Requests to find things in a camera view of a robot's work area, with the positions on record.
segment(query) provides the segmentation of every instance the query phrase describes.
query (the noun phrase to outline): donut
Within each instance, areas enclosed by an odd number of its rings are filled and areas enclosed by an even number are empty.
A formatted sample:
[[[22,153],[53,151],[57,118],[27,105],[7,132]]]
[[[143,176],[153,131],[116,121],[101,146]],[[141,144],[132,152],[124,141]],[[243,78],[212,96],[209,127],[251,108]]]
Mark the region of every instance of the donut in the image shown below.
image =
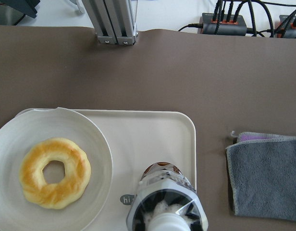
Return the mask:
[[[61,161],[65,176],[59,183],[48,184],[43,168],[50,161]],[[90,179],[86,153],[66,138],[51,138],[36,144],[25,155],[19,181],[26,200],[43,208],[62,209],[79,199]]]

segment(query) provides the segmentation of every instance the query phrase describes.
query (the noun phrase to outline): white bottle cap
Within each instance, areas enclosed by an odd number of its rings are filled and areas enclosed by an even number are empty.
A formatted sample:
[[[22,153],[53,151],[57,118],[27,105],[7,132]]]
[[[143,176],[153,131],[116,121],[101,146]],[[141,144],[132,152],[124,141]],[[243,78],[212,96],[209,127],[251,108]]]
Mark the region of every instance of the white bottle cap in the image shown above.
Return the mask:
[[[147,231],[191,231],[186,221],[175,213],[161,213],[148,224]]]

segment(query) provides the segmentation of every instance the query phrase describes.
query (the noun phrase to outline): metal frame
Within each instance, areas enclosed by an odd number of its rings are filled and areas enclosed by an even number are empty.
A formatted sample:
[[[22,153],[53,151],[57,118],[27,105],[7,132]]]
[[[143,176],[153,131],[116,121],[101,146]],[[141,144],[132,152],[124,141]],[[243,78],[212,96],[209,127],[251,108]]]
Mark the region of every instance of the metal frame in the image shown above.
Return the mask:
[[[137,38],[131,0],[83,0],[98,40],[105,44],[133,45]]]

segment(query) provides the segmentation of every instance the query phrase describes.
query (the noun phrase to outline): brown table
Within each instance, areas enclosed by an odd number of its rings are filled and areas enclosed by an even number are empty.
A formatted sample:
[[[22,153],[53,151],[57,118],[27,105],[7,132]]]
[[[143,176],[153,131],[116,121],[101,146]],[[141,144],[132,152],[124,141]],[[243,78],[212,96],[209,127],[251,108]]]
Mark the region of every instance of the brown table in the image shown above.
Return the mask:
[[[115,46],[91,28],[0,26],[0,128],[23,109],[57,106],[188,115],[209,230],[296,231],[233,215],[225,158],[232,130],[296,135],[296,39],[152,30]]]

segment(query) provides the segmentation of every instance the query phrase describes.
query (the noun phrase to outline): microfiber cloth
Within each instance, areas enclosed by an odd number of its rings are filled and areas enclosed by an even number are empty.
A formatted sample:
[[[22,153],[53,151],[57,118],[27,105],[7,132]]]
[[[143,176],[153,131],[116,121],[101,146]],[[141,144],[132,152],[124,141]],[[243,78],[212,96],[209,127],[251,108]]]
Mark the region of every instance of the microfiber cloth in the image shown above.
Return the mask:
[[[243,132],[227,162],[235,215],[296,221],[296,137]]]

